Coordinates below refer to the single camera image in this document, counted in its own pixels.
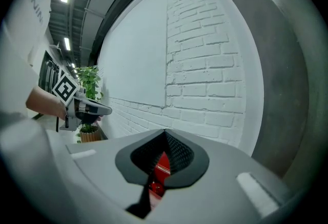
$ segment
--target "green plant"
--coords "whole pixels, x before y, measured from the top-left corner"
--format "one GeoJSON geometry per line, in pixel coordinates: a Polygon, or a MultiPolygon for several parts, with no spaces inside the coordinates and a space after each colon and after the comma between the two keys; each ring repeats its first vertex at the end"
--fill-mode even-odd
{"type": "Polygon", "coordinates": [[[98,72],[98,67],[82,67],[75,68],[78,75],[78,81],[82,87],[84,87],[86,92],[86,97],[95,101],[100,101],[101,98],[96,97],[100,93],[101,97],[104,96],[102,92],[99,92],[98,82],[101,80],[98,72]]]}
{"type": "Polygon", "coordinates": [[[84,124],[82,128],[80,129],[80,133],[93,133],[97,131],[98,127],[89,125],[89,124],[84,124]]]}
{"type": "MultiPolygon", "coordinates": [[[[86,89],[86,97],[99,102],[101,98],[97,97],[98,93],[100,93],[101,97],[103,97],[104,94],[98,90],[98,82],[100,81],[98,67],[82,67],[75,68],[75,70],[77,71],[80,85],[86,89]]],[[[97,131],[97,129],[98,127],[96,126],[83,124],[81,125],[80,133],[93,133],[97,131]]]]}

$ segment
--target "plant pot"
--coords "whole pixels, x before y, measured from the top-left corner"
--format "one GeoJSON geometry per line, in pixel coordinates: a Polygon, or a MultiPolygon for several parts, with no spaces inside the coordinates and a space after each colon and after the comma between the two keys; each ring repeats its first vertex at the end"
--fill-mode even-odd
{"type": "Polygon", "coordinates": [[[82,133],[80,132],[81,142],[87,143],[87,142],[94,142],[94,141],[100,141],[101,135],[99,129],[93,133],[82,133]]]}

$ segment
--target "person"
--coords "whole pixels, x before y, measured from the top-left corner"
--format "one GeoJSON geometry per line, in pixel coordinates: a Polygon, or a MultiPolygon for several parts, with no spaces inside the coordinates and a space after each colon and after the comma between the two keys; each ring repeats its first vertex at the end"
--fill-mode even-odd
{"type": "Polygon", "coordinates": [[[30,67],[49,23],[50,3],[51,0],[14,0],[2,21],[1,111],[25,113],[28,108],[65,120],[65,105],[37,86],[38,75],[30,67]]]}

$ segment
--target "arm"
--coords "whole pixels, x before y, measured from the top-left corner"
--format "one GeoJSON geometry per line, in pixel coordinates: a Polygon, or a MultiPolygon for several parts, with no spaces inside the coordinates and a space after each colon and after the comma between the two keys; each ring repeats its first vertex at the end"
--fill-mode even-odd
{"type": "Polygon", "coordinates": [[[40,87],[34,87],[26,101],[26,107],[43,115],[52,115],[65,120],[65,105],[54,95],[40,87]]]}

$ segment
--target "ceiling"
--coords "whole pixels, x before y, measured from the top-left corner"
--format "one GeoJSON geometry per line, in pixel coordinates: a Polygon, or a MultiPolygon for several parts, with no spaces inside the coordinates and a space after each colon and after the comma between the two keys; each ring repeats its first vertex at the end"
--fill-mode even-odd
{"type": "Polygon", "coordinates": [[[104,37],[132,0],[51,0],[49,30],[64,65],[72,71],[97,62],[104,37]],[[66,50],[64,38],[70,41],[66,50]]]}
{"type": "Polygon", "coordinates": [[[51,0],[49,30],[54,44],[61,49],[63,63],[81,66],[80,38],[88,0],[51,0]],[[70,40],[71,51],[66,50],[64,38],[70,40]]]}

